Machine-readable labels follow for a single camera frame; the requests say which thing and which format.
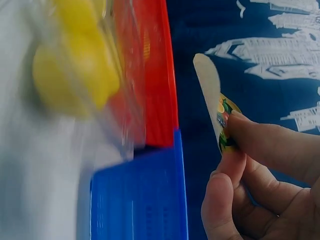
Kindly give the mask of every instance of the blue lid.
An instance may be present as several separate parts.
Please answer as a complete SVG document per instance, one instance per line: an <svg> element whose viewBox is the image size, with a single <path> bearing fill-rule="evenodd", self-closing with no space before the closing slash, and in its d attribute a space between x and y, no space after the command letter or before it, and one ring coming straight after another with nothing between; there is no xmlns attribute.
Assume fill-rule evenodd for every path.
<svg viewBox="0 0 320 240"><path fill-rule="evenodd" d="M187 240L180 132L173 148L97 172L91 182L92 240Z"/></svg>

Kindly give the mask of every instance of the clear plastic bag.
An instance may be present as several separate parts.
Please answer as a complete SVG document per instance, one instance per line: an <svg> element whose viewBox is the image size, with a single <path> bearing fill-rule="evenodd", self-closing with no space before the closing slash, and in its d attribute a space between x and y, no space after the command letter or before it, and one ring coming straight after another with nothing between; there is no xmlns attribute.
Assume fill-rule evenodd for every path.
<svg viewBox="0 0 320 240"><path fill-rule="evenodd" d="M133 45L125 38L138 34L129 0L124 1L126 19L112 16L112 5L101 2L98 32L88 36L95 40L87 40L86 31L61 27L55 6L47 8L53 2L0 0L0 239L89 239L92 173L130 160L134 146L145 140L142 51L139 41ZM81 17L78 10L72 21ZM108 57L99 55L98 44ZM92 61L86 61L86 52ZM101 58L110 60L111 73L104 72ZM59 74L57 69L53 74L53 63ZM85 69L93 63L99 66L92 67L99 69L95 77ZM107 83L88 85L101 78ZM46 85L44 79L54 82Z"/></svg>

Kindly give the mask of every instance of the finger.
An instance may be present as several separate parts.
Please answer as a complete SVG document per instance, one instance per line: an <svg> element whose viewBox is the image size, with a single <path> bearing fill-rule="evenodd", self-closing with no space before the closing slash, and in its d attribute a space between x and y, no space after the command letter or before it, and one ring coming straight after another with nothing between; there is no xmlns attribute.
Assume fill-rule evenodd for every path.
<svg viewBox="0 0 320 240"><path fill-rule="evenodd" d="M201 217L208 240L242 240L232 218L234 190L224 173L214 174L206 187Z"/></svg>
<svg viewBox="0 0 320 240"><path fill-rule="evenodd" d="M272 124L258 124L235 111L228 130L242 151L257 162L313 184L320 175L320 136Z"/></svg>
<svg viewBox="0 0 320 240"><path fill-rule="evenodd" d="M262 238L278 219L271 211L254 205L243 184L234 190L232 213L237 229L254 239Z"/></svg>
<svg viewBox="0 0 320 240"><path fill-rule="evenodd" d="M221 162L215 172L228 175L233 188L236 188L240 183L245 167L246 154L242 151L226 151L223 153Z"/></svg>
<svg viewBox="0 0 320 240"><path fill-rule="evenodd" d="M320 208L320 178L315 182L310 190L315 205Z"/></svg>
<svg viewBox="0 0 320 240"><path fill-rule="evenodd" d="M247 156L241 151L225 152L217 167L230 177L234 190L233 216L236 226L255 239L263 237L269 225L278 217L263 207L254 206L240 180L246 168Z"/></svg>
<svg viewBox="0 0 320 240"><path fill-rule="evenodd" d="M247 156L242 181L253 199L262 207L280 215L302 189L299 186L279 182L266 166Z"/></svg>

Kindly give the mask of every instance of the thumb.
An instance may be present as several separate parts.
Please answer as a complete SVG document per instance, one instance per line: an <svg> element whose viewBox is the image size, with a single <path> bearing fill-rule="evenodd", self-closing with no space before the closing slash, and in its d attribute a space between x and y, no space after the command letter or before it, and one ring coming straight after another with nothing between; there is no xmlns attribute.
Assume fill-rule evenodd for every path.
<svg viewBox="0 0 320 240"><path fill-rule="evenodd" d="M201 208L208 240L242 240L232 218L234 188L224 173L211 176Z"/></svg>

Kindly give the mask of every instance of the colorful sticker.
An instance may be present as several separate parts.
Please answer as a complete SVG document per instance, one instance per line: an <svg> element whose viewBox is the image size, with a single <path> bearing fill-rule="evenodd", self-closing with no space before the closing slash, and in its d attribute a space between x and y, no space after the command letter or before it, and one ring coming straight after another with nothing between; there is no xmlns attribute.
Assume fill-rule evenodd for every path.
<svg viewBox="0 0 320 240"><path fill-rule="evenodd" d="M216 116L217 122L221 127L218 144L222 153L224 151L234 151L236 149L236 142L230 137L227 129L228 117L232 110L236 110L241 113L240 109L221 93Z"/></svg>

